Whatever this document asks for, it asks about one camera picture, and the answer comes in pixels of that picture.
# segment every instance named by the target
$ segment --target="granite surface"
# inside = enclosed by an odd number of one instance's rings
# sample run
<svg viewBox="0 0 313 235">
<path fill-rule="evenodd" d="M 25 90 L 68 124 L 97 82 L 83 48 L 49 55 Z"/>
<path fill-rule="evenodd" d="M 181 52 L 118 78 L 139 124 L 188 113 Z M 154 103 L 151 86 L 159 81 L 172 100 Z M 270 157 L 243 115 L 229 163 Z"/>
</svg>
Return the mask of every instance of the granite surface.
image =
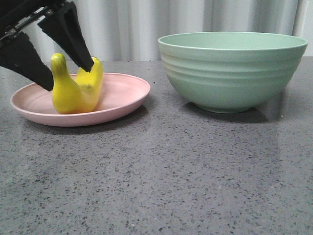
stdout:
<svg viewBox="0 0 313 235">
<path fill-rule="evenodd" d="M 10 97 L 30 82 L 0 68 L 1 235 L 313 234 L 313 57 L 231 115 L 183 99 L 160 61 L 104 69 L 147 80 L 143 105 L 61 128 L 22 118 Z"/>
</svg>

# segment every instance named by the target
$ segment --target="bowl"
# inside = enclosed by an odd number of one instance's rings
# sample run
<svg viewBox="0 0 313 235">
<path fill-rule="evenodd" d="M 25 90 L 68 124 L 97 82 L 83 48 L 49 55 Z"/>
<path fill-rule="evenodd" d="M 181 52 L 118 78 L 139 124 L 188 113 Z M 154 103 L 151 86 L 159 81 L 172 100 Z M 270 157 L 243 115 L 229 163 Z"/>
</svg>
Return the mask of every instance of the bowl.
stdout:
<svg viewBox="0 0 313 235">
<path fill-rule="evenodd" d="M 271 33 L 200 32 L 159 38 L 168 79 L 202 109 L 238 113 L 277 95 L 308 42 Z"/>
</svg>

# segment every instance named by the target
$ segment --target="plate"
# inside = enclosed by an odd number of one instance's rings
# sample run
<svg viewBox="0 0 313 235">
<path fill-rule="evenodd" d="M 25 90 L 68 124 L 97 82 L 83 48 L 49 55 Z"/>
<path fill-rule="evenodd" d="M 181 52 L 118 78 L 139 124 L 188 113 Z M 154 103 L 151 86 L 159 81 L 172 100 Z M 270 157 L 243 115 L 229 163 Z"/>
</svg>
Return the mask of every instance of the plate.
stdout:
<svg viewBox="0 0 313 235">
<path fill-rule="evenodd" d="M 150 92 L 147 81 L 121 73 L 103 73 L 102 92 L 93 112 L 59 114 L 53 107 L 52 92 L 36 83 L 16 91 L 11 105 L 26 119 L 49 126 L 74 127 L 100 124 L 121 118 L 141 106 Z"/>
</svg>

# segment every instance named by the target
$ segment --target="curtain fold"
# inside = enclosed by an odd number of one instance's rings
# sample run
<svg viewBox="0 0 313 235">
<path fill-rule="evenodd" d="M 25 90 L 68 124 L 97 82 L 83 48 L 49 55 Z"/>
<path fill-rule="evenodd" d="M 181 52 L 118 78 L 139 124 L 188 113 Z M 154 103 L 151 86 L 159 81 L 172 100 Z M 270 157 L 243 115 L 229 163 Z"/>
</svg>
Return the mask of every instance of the curtain fold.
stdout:
<svg viewBox="0 0 313 235">
<path fill-rule="evenodd" d="M 303 0 L 73 0 L 86 44 L 103 61 L 158 60 L 161 36 L 201 31 L 295 34 Z M 36 24 L 26 30 L 39 56 L 63 52 Z"/>
</svg>

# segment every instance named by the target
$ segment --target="yellow banana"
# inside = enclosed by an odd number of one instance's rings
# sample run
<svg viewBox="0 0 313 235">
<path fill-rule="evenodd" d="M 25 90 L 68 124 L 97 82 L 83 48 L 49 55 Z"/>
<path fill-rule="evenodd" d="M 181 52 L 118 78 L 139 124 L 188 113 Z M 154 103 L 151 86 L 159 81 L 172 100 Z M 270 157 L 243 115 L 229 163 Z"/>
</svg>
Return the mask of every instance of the yellow banana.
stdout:
<svg viewBox="0 0 313 235">
<path fill-rule="evenodd" d="M 68 73 L 65 57 L 56 53 L 51 57 L 51 70 L 54 86 L 52 101 L 60 114 L 77 114 L 92 112 L 101 94 L 103 68 L 101 62 L 93 57 L 90 72 L 79 68 L 76 79 Z"/>
</svg>

